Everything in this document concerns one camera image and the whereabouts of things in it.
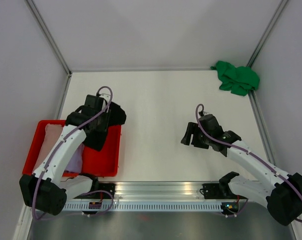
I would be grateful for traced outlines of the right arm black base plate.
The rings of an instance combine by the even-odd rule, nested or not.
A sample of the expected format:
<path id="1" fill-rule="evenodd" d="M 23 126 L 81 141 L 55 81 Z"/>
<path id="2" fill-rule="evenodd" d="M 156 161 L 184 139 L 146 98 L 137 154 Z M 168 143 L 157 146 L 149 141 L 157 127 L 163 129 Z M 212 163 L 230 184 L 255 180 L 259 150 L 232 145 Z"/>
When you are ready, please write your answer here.
<path id="1" fill-rule="evenodd" d="M 197 190 L 206 200 L 245 200 L 246 197 L 231 192 L 229 186 L 219 182 L 203 183 Z"/>

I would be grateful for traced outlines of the right aluminium corner post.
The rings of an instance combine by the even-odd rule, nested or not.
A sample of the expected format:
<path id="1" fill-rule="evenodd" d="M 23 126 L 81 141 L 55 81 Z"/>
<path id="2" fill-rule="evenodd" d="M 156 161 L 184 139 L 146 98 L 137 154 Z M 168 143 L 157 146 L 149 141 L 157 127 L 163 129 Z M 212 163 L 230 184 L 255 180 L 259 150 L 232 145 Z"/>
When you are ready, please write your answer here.
<path id="1" fill-rule="evenodd" d="M 260 55 L 263 47 L 265 46 L 267 40 L 269 39 L 269 37 L 271 36 L 273 30 L 275 29 L 276 24 L 278 23 L 278 21 L 280 20 L 281 16 L 283 15 L 286 7 L 288 6 L 288 4 L 290 3 L 290 0 L 281 0 L 274 12 L 274 14 L 272 15 L 270 21 L 268 22 L 264 32 L 262 33 L 256 47 L 254 48 L 253 53 L 251 54 L 248 63 L 247 63 L 247 67 L 252 68 L 254 63 L 256 62 L 258 56 Z"/>

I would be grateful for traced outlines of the left aluminium corner post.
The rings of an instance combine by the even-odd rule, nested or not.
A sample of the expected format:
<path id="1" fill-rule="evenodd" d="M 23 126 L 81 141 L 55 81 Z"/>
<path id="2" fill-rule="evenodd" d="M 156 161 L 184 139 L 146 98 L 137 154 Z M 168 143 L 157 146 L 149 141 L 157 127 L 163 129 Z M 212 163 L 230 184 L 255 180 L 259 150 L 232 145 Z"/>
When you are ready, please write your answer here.
<path id="1" fill-rule="evenodd" d="M 46 41 L 48 42 L 50 48 L 52 49 L 54 55 L 56 56 L 58 62 L 62 66 L 63 70 L 67 74 L 67 76 L 71 76 L 72 71 L 70 70 L 68 64 L 66 63 L 58 45 L 56 44 L 43 16 L 41 15 L 38 7 L 36 6 L 33 0 L 25 0 L 24 3 L 29 8 L 31 14 L 33 15 L 38 27 L 40 28 L 41 32 L 43 33 Z"/>

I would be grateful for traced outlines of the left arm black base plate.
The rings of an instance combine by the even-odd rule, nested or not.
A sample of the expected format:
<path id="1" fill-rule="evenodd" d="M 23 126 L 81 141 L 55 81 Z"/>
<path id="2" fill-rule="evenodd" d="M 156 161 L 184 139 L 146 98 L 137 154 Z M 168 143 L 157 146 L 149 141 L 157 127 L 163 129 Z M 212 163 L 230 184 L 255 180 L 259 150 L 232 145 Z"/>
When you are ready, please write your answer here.
<path id="1" fill-rule="evenodd" d="M 112 196 L 115 194 L 115 184 L 114 183 L 99 183 L 91 188 L 91 192 L 93 191 L 106 191 L 110 193 Z M 90 195 L 92 199 L 111 199 L 109 194 L 103 192 L 96 192 Z"/>

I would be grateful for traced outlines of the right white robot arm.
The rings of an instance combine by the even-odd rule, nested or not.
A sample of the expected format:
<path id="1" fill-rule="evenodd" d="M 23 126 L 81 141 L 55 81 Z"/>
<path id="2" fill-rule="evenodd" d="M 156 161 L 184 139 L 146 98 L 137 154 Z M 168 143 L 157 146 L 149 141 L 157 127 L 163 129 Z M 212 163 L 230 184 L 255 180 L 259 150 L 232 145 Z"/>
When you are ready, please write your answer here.
<path id="1" fill-rule="evenodd" d="M 201 111 L 189 122 L 181 144 L 221 153 L 247 170 L 256 180 L 231 171 L 219 179 L 222 197 L 240 196 L 265 207 L 283 226 L 302 215 L 302 175 L 288 172 L 261 159 L 235 132 L 224 131 L 214 115 Z"/>

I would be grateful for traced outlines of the red plastic bin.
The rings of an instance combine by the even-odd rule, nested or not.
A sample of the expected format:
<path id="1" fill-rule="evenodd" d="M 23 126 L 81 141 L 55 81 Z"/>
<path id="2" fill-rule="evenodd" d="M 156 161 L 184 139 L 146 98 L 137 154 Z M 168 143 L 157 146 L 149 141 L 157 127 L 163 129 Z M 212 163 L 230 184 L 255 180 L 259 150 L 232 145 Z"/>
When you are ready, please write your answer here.
<path id="1" fill-rule="evenodd" d="M 31 142 L 28 155 L 22 170 L 23 174 L 31 175 L 36 160 L 40 153 L 47 124 L 61 125 L 65 120 L 41 120 L 38 122 L 33 140 Z M 85 147 L 82 153 L 82 173 L 89 173 L 98 177 L 114 177 L 118 172 L 119 149 L 121 138 L 121 126 L 111 126 L 108 129 L 108 135 L 101 151 L 96 151 Z"/>

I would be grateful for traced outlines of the aluminium front rail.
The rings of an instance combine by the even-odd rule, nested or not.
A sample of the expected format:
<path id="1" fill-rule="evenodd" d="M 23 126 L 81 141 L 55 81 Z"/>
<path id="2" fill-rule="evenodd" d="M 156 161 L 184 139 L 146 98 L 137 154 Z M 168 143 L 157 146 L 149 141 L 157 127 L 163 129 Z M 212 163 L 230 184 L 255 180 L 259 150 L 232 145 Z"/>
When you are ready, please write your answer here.
<path id="1" fill-rule="evenodd" d="M 115 184 L 115 200 L 124 201 L 197 201 L 207 200 L 197 192 L 203 183 L 218 181 L 100 181 L 100 183 Z M 248 198 L 250 201 L 257 202 L 269 195 L 270 191 L 266 190 L 259 181 L 248 181 L 240 178 L 237 182 L 231 184 L 234 194 Z M 79 201 L 80 199 L 92 199 L 90 195 L 68 197 L 67 201 Z"/>

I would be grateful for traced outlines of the black t shirt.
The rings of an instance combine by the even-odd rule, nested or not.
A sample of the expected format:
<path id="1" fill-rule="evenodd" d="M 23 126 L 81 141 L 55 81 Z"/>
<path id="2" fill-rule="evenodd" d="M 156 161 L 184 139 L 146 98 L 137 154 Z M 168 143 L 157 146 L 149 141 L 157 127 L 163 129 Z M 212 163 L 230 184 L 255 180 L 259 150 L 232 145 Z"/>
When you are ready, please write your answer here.
<path id="1" fill-rule="evenodd" d="M 126 113 L 120 105 L 111 102 L 107 111 L 84 126 L 86 138 L 83 144 L 96 151 L 101 151 L 112 126 L 120 126 L 126 122 Z"/>

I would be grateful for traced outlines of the green crumpled t shirt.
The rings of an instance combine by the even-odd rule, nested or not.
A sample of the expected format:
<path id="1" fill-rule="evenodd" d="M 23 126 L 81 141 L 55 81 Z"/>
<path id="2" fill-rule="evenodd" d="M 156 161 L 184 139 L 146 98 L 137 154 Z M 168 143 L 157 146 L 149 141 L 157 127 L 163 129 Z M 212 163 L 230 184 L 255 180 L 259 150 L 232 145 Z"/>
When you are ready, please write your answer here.
<path id="1" fill-rule="evenodd" d="M 256 91 L 260 85 L 260 78 L 248 66 L 236 67 L 226 61 L 217 61 L 210 70 L 216 71 L 221 84 L 219 90 L 230 92 L 238 96 L 246 96 L 250 91 Z"/>

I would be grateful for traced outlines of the lavender rolled t shirt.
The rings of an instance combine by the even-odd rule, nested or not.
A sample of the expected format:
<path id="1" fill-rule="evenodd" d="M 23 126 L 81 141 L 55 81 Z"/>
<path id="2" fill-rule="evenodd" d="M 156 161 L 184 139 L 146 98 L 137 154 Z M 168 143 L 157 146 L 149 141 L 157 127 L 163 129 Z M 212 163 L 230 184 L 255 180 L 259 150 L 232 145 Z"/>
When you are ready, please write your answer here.
<path id="1" fill-rule="evenodd" d="M 67 173 L 76 173 L 76 174 L 81 173 L 82 164 L 83 164 L 83 160 L 82 160 L 83 150 L 84 150 L 84 145 L 81 144 L 76 149 L 73 156 L 71 157 L 69 163 L 67 164 L 67 166 L 64 170 L 65 172 L 67 172 Z"/>

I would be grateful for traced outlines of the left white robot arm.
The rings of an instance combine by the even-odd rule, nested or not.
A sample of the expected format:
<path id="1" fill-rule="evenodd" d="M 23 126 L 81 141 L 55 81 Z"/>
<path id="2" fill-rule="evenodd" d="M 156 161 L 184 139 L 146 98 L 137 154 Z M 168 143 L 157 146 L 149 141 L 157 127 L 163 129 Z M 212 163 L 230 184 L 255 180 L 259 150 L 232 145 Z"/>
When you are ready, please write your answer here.
<path id="1" fill-rule="evenodd" d="M 96 183 L 98 180 L 90 175 L 78 175 L 66 181 L 64 185 L 60 184 L 60 180 L 78 147 L 86 144 L 93 133 L 107 132 L 111 103 L 111 100 L 105 100 L 99 94 L 88 95 L 84 107 L 89 109 L 71 113 L 61 135 L 44 161 L 31 175 L 23 174 L 20 178 L 19 185 L 24 203 L 31 207 L 35 220 L 43 217 L 37 215 L 37 211 L 41 211 L 43 215 L 56 216 L 70 199 L 81 195 L 87 195 L 89 198 L 99 195 L 100 186 Z"/>

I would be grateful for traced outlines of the aluminium corner post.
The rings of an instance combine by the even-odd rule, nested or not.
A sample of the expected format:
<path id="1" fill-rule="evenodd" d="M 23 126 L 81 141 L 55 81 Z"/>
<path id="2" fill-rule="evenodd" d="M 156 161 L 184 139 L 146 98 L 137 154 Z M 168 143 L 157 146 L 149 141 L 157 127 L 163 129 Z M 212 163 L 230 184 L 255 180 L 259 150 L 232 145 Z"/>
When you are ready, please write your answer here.
<path id="1" fill-rule="evenodd" d="M 280 20 L 281 16 L 283 15 L 286 7 L 288 6 L 288 4 L 290 3 L 290 0 L 281 0 L 274 12 L 274 14 L 272 15 L 270 21 L 268 22 L 264 32 L 262 33 L 256 47 L 254 48 L 253 53 L 251 54 L 248 63 L 247 63 L 247 67 L 252 68 L 254 63 L 256 62 L 258 56 L 260 55 L 263 47 L 265 46 L 267 40 L 269 39 L 269 37 L 271 36 L 273 30 L 275 29 L 276 24 L 278 23 L 278 21 Z"/>
<path id="2" fill-rule="evenodd" d="M 41 15 L 38 7 L 36 6 L 33 0 L 25 0 L 24 3 L 29 8 L 31 14 L 33 15 L 38 27 L 40 28 L 41 32 L 43 33 L 46 41 L 48 42 L 50 48 L 52 49 L 54 55 L 56 56 L 58 62 L 62 66 L 63 70 L 67 74 L 67 76 L 71 76 L 72 71 L 70 70 L 68 64 L 66 63 L 58 45 L 56 44 L 43 16 Z"/>

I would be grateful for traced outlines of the pink rolled t shirt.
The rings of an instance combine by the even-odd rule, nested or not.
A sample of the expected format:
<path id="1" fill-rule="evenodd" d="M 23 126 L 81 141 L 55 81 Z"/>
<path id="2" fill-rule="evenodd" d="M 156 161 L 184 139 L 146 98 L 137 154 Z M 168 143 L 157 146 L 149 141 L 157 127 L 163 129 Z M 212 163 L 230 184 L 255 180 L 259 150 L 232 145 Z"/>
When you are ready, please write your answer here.
<path id="1" fill-rule="evenodd" d="M 33 171 L 37 169 L 45 160 L 47 155 L 50 153 L 51 149 L 54 147 L 55 143 L 59 139 L 62 133 L 63 126 L 60 124 L 47 124 L 45 127 L 45 136 L 40 148 L 40 152 L 36 163 L 34 165 Z"/>

